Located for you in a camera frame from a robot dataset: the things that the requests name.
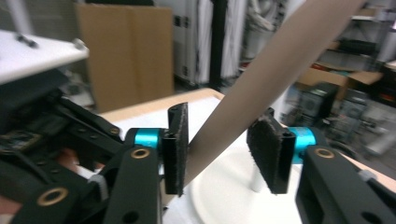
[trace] cardboard tube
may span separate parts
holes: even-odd
[[[310,0],[290,16],[192,139],[186,185],[318,58],[363,2]]]

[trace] cardboard box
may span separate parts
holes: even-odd
[[[296,86],[299,89],[304,89],[307,86],[313,86],[321,81],[330,82],[340,86],[336,99],[342,100],[345,96],[347,89],[356,89],[363,86],[370,86],[377,82],[382,75],[377,72],[354,71],[352,69],[333,66],[326,63],[315,63],[314,67],[302,74],[296,81]]]
[[[174,93],[170,8],[76,4],[100,113]]]

